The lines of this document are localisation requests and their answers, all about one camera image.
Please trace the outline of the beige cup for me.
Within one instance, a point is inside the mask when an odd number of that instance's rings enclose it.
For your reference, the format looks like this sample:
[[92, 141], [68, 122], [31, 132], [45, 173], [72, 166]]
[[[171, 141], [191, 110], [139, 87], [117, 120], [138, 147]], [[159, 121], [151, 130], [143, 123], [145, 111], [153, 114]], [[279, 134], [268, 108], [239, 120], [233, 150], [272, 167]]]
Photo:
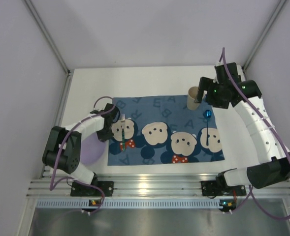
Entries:
[[200, 105], [200, 103], [195, 103], [197, 92], [198, 92], [198, 87], [191, 87], [188, 90], [187, 108], [191, 111], [196, 110]]

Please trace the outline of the blue metal spoon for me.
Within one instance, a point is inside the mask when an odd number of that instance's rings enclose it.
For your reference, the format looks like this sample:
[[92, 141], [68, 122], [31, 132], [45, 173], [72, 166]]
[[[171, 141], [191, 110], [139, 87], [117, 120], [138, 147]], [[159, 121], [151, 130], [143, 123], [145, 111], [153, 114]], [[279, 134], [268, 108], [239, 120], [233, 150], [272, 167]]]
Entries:
[[210, 110], [206, 110], [204, 112], [204, 118], [206, 119], [206, 145], [209, 145], [209, 121], [212, 117], [212, 112]]

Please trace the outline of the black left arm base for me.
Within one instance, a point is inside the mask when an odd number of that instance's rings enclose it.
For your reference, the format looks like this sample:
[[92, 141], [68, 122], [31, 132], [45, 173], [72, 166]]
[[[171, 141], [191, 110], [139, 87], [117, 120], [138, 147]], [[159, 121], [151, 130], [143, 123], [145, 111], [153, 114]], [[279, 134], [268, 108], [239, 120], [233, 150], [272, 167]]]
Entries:
[[[113, 181], [99, 181], [97, 187], [104, 192], [106, 197], [111, 197], [114, 191], [114, 182]], [[77, 182], [73, 182], [71, 186], [70, 195], [72, 197], [101, 197], [102, 194], [99, 190], [84, 186]]]

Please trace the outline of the blue handled fork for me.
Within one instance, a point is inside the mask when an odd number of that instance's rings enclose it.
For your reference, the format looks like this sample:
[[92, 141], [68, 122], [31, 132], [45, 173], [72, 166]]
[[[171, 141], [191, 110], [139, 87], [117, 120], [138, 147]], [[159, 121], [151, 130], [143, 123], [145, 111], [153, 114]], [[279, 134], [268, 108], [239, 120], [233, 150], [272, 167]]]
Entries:
[[122, 130], [122, 151], [126, 150], [126, 145], [125, 145], [125, 121], [126, 121], [125, 115], [121, 114], [120, 122], [121, 122], [121, 130]]

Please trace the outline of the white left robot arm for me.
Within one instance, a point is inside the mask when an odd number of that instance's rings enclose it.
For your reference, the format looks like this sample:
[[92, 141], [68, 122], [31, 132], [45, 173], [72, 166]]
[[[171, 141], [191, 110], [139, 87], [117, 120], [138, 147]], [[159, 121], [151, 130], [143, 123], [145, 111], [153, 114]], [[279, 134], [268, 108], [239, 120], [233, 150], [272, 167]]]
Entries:
[[91, 135], [96, 135], [100, 142], [113, 137], [111, 131], [119, 108], [107, 103], [103, 110], [93, 110], [81, 121], [66, 127], [54, 126], [49, 134], [42, 162], [53, 169], [49, 189], [52, 191], [59, 181], [55, 181], [57, 170], [68, 174], [68, 178], [83, 185], [97, 184], [97, 174], [81, 162], [82, 143]]

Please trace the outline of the blue cartoon bear placemat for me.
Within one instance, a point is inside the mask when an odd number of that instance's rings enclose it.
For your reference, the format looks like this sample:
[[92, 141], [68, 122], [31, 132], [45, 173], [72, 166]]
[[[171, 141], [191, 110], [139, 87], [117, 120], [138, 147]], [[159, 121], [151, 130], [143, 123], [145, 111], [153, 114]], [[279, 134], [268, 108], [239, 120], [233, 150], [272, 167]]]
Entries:
[[[187, 96], [116, 97], [125, 121], [122, 151], [121, 123], [112, 125], [108, 166], [185, 164], [223, 161], [223, 148], [213, 109], [205, 101], [191, 111]], [[209, 145], [206, 145], [206, 119], [210, 110]]]

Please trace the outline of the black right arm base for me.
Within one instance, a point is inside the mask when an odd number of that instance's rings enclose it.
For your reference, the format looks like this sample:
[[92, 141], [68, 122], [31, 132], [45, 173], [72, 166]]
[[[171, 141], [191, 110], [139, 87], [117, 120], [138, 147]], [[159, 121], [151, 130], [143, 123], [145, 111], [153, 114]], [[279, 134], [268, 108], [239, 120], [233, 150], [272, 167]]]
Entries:
[[244, 185], [228, 186], [223, 173], [219, 173], [215, 180], [201, 181], [201, 190], [204, 197], [215, 198], [218, 196], [246, 196]]

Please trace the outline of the purple plate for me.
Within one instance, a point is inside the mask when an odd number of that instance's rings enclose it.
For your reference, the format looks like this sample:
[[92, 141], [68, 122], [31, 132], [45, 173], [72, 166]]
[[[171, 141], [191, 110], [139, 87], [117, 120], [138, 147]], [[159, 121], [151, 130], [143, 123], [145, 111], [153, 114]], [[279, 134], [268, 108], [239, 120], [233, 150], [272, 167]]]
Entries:
[[85, 166], [97, 162], [103, 155], [106, 148], [106, 142], [98, 139], [97, 133], [94, 133], [84, 139], [81, 143], [80, 161]]

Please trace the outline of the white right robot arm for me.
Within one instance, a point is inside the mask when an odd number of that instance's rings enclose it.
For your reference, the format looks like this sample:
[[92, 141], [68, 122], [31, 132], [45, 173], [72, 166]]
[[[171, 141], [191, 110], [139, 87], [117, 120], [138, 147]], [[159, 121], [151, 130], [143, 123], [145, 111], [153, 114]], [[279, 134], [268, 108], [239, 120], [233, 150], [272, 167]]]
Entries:
[[274, 125], [256, 82], [242, 81], [234, 62], [216, 66], [215, 70], [214, 79], [200, 78], [195, 102], [205, 101], [220, 109], [232, 106], [243, 120], [258, 155], [255, 166], [219, 173], [218, 184], [224, 188], [251, 185], [261, 189], [290, 179], [290, 151], [274, 135]]

